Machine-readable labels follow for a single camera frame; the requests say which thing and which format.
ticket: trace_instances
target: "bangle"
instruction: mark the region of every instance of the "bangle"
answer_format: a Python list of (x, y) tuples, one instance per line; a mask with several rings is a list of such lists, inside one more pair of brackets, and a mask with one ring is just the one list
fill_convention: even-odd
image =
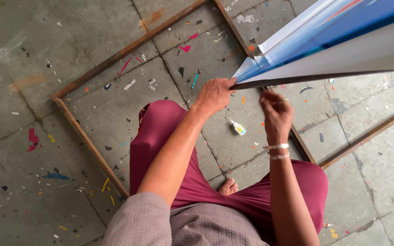
[(275, 156), (270, 156), (270, 160), (282, 160), (287, 157), (290, 157), (290, 152), (288, 152), (287, 154), (284, 154), (284, 155), (279, 154), (279, 155), (275, 155)]
[(288, 144), (277, 144), (277, 145), (271, 145), (271, 146), (264, 146), (262, 147), (263, 149), (287, 149)]

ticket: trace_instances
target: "metal frame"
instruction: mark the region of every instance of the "metal frame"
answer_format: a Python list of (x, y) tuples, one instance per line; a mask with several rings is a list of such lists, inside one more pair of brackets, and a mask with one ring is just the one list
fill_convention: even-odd
[[(83, 143), (88, 147), (90, 153), (94, 156), (95, 160), (98, 162), (100, 167), (103, 169), (103, 171), (106, 173), (106, 175), (109, 177), (110, 181), (112, 184), (116, 187), (118, 192), (121, 194), (121, 196), (127, 198), (129, 197), (129, 193), (126, 191), (126, 189), (123, 187), (121, 182), (118, 180), (118, 178), (115, 176), (115, 174), (112, 172), (110, 169), (109, 165), (107, 165), (106, 161), (103, 159), (101, 154), (98, 152), (98, 150), (95, 148), (94, 144), (91, 142), (89, 137), (86, 135), (86, 133), (83, 131), (83, 129), (80, 127), (80, 125), (77, 123), (75, 120), (74, 116), (71, 114), (69, 109), (66, 107), (65, 103), (62, 101), (62, 98), (69, 93), (73, 92), (75, 89), (78, 87), (82, 86), (84, 83), (90, 81), (93, 79), (95, 76), (99, 75), (101, 72), (106, 70), (107, 68), (111, 67), (113, 64), (117, 63), (120, 59), (123, 59), (130, 53), (134, 52), (136, 49), (144, 45), (146, 42), (152, 40), (154, 37), (162, 33), (163, 31), (167, 30), (168, 28), (172, 27), (172, 25), (178, 23), (180, 20), (188, 16), (189, 14), (193, 13), (203, 5), (205, 5), (209, 0), (197, 0), (193, 4), (191, 4), (189, 7), (185, 8), (184, 10), (180, 11), (178, 14), (174, 15), (172, 18), (168, 19), (161, 25), (157, 26), (155, 29), (149, 31), (146, 33), (144, 36), (140, 37), (138, 40), (135, 42), (131, 43), (129, 46), (123, 48), (107, 60), (103, 61), (99, 65), (95, 66), (92, 68), (90, 71), (85, 73), (84, 75), (80, 76), (78, 79), (75, 81), (71, 82), (67, 86), (65, 86), (63, 89), (55, 93), (54, 95), (51, 96), (51, 99), (57, 104), (59, 109), (62, 111), (63, 115), (66, 117), (66, 119), (69, 121), (71, 126), (74, 128), (74, 130), (77, 132)], [(228, 25), (229, 30), (233, 34), (235, 40), (237, 41), (241, 52), (243, 52), (246, 56), (253, 58), (253, 56), (250, 54), (248, 48), (246, 47), (243, 39), (238, 33), (238, 30), (236, 27), (233, 25), (232, 20), (228, 16), (227, 12), (223, 8), (222, 4), (220, 3), (219, 0), (211, 0), (215, 7), (217, 8), (219, 14), (221, 14), (222, 18), (224, 18), (225, 22)], [(337, 154), (333, 155), (330, 159), (326, 160), (320, 166), (325, 169), (326, 167), (332, 165), (335, 163), (337, 160), (341, 159), (348, 153), (352, 152), (354, 149), (358, 148), (361, 146), (363, 143), (369, 141), (376, 135), (378, 135), (380, 132), (384, 131), (386, 128), (394, 124), (394, 117), (392, 117), (390, 120), (386, 121), (385, 123), (381, 124), (374, 130), (370, 131), (368, 134), (360, 138), (359, 140), (355, 141), (353, 144), (349, 145), (342, 151), (338, 152)], [(314, 158), (312, 157), (311, 153), (309, 152), (308, 148), (306, 147), (304, 141), (300, 137), (299, 133), (297, 132), (296, 128), (294, 125), (291, 127), (291, 139), (294, 141), (295, 145), (297, 145), (298, 150), (300, 154), (303, 156), (303, 159), (305, 161), (309, 161), (312, 163), (315, 163)]]

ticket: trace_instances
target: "glue bottle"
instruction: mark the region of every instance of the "glue bottle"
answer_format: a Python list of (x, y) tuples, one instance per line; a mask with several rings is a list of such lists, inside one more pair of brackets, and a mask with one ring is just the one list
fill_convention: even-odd
[(246, 133), (246, 130), (244, 129), (243, 126), (241, 126), (240, 124), (234, 122), (233, 120), (230, 120), (233, 123), (233, 127), (235, 128), (235, 130), (238, 132), (239, 135), (243, 136), (244, 133)]

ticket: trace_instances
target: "maroon pants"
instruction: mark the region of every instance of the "maroon pants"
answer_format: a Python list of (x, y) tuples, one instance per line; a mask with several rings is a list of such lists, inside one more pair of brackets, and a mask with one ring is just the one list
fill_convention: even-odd
[[(139, 188), (151, 162), (187, 114), (177, 103), (159, 100), (139, 112), (138, 134), (130, 144), (130, 195)], [(328, 180), (323, 170), (310, 162), (291, 160), (317, 233), (323, 223)], [(275, 235), (270, 212), (270, 174), (260, 182), (229, 196), (211, 188), (200, 171), (194, 148), (188, 169), (171, 209), (194, 203), (213, 203), (236, 209), (256, 226), (263, 240), (273, 244)]]

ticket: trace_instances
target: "person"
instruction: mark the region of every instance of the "person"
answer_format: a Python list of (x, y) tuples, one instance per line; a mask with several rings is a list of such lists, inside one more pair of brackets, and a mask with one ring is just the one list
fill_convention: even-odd
[(328, 181), (319, 166), (290, 160), (285, 144), (294, 110), (282, 95), (264, 90), (259, 99), (274, 147), (270, 172), (241, 191), (230, 178), (217, 192), (203, 177), (195, 142), (205, 121), (229, 103), (235, 82), (206, 82), (188, 111), (168, 100), (141, 109), (130, 144), (131, 196), (103, 246), (319, 245)]

